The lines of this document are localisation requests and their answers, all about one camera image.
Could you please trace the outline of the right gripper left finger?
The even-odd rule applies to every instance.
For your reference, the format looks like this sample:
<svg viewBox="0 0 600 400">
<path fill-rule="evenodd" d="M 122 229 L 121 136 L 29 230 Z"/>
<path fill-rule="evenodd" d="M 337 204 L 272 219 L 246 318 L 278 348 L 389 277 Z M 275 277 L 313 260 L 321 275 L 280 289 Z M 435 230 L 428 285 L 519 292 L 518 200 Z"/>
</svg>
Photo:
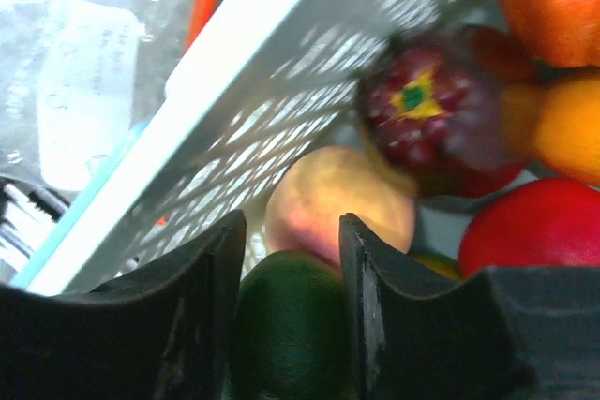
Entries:
<svg viewBox="0 0 600 400">
<path fill-rule="evenodd" d="M 218 399 L 246 230 L 232 211 L 86 293 L 2 287 L 2 397 Z"/>
</svg>

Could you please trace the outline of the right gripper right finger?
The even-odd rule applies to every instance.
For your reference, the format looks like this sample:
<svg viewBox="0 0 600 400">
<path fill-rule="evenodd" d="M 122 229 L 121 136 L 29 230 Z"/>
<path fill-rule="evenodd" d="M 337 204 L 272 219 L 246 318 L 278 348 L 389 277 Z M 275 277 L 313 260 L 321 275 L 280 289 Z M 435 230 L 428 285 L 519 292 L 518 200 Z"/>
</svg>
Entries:
<svg viewBox="0 0 600 400">
<path fill-rule="evenodd" d="M 339 221 L 361 399 L 595 399 L 599 272 L 487 268 L 447 279 Z"/>
</svg>

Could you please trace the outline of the green toy avocado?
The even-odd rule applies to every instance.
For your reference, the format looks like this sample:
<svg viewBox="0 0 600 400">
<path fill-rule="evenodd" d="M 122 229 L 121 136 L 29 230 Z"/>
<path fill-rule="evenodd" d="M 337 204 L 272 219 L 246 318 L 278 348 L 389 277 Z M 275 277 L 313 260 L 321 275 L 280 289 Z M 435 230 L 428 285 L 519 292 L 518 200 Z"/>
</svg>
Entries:
<svg viewBox="0 0 600 400">
<path fill-rule="evenodd" d="M 351 362 L 337 270 L 284 250 L 243 278 L 228 358 L 232 399 L 354 399 Z"/>
</svg>

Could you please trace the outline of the light blue plastic basket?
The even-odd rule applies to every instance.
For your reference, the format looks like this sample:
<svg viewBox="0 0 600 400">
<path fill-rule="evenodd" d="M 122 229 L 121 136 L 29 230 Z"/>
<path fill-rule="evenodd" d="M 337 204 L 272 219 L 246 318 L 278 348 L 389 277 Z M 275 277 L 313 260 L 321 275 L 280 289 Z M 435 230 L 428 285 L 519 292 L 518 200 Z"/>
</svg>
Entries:
<svg viewBox="0 0 600 400">
<path fill-rule="evenodd" d="M 395 32 L 481 0 L 223 0 L 165 104 L 102 167 L 11 286 L 87 291 L 256 200 L 331 127 Z"/>
</svg>

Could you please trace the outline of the clear zip top bag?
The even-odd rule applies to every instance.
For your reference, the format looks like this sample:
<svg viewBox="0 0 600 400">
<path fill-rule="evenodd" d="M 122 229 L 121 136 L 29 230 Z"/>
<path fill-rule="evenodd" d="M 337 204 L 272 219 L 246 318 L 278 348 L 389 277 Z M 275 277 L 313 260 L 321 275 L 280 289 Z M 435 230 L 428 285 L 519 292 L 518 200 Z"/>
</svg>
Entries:
<svg viewBox="0 0 600 400">
<path fill-rule="evenodd" d="M 220 0 L 1 0 L 1 280 L 157 112 Z"/>
</svg>

